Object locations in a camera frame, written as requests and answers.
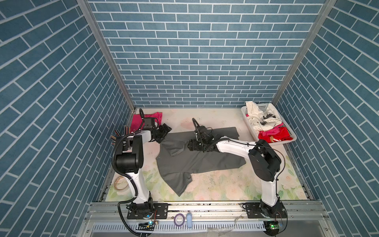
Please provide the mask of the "white plastic laundry basket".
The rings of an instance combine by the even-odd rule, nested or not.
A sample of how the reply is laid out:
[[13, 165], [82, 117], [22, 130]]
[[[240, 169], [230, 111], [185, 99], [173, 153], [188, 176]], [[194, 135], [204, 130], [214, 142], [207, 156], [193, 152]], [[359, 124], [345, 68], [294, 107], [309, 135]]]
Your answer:
[[[268, 105], [269, 103], [261, 103], [261, 104], [257, 104], [259, 106], [259, 108], [261, 110], [265, 110], [266, 109], [266, 106]], [[253, 136], [254, 140], [259, 140], [258, 138], [258, 135], [259, 135], [259, 132], [260, 131], [256, 131], [252, 128], [252, 126], [249, 124], [249, 121], [247, 119], [248, 115], [247, 115], [247, 108], [246, 106], [243, 106], [241, 108], [241, 112], [243, 114], [243, 119], [248, 127], [248, 130], [250, 131], [250, 134]], [[282, 127], [286, 127], [290, 133], [290, 136], [293, 138], [293, 140], [291, 141], [282, 141], [282, 142], [275, 142], [275, 143], [270, 143], [271, 145], [282, 145], [282, 144], [285, 144], [285, 143], [290, 143], [290, 142], [293, 142], [293, 141], [296, 141], [297, 140], [297, 136], [295, 134], [295, 132], [293, 131], [293, 129], [290, 127], [290, 125], [287, 123], [287, 121], [284, 119], [284, 117], [280, 114], [281, 116], [281, 119], [284, 123], [284, 125]]]

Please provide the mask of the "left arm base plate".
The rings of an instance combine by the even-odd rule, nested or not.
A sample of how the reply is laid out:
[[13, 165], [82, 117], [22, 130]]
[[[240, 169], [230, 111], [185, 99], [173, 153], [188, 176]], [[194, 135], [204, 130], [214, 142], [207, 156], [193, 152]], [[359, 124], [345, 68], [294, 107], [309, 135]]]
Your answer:
[[127, 219], [166, 219], [168, 213], [167, 203], [132, 203], [129, 205]]

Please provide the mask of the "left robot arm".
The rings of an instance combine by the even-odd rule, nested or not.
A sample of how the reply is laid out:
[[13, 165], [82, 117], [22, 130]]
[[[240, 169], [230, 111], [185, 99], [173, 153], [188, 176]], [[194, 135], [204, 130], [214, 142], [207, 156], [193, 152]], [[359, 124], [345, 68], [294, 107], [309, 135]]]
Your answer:
[[143, 145], [154, 141], [160, 143], [171, 130], [172, 128], [164, 123], [154, 129], [138, 129], [130, 133], [125, 130], [123, 135], [116, 130], [115, 136], [111, 137], [114, 142], [112, 167], [117, 174], [127, 180], [133, 198], [123, 203], [129, 203], [131, 213], [154, 212], [153, 199], [141, 171], [144, 164]]

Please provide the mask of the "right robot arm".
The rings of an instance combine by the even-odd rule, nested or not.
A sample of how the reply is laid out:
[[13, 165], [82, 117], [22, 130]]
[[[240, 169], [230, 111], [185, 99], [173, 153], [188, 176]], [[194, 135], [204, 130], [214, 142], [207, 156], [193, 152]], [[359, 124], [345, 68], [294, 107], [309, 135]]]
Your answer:
[[277, 193], [277, 178], [281, 173], [282, 159], [265, 141], [244, 142], [227, 136], [213, 135], [204, 126], [195, 127], [195, 139], [190, 140], [191, 151], [221, 152], [243, 157], [250, 161], [255, 175], [261, 180], [262, 195], [260, 200], [261, 214], [274, 218], [283, 209]]

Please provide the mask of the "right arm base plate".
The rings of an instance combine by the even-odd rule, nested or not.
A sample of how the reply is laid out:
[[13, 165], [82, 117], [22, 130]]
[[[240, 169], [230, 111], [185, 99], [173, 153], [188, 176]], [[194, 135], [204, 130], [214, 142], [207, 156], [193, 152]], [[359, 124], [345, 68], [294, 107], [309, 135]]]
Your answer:
[[277, 219], [287, 218], [287, 212], [282, 202], [278, 201], [273, 207], [259, 202], [246, 202], [242, 204], [242, 208], [246, 211], [249, 219], [266, 218]]

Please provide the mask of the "grey t shirt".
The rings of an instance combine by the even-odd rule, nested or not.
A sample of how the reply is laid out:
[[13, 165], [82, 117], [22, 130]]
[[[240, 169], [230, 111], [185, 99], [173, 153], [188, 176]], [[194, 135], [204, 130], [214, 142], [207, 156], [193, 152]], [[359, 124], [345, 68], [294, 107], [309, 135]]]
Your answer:
[[246, 164], [245, 158], [230, 153], [191, 151], [188, 143], [192, 139], [195, 134], [191, 131], [169, 133], [160, 143], [159, 173], [178, 196], [192, 182], [192, 174], [235, 169]]

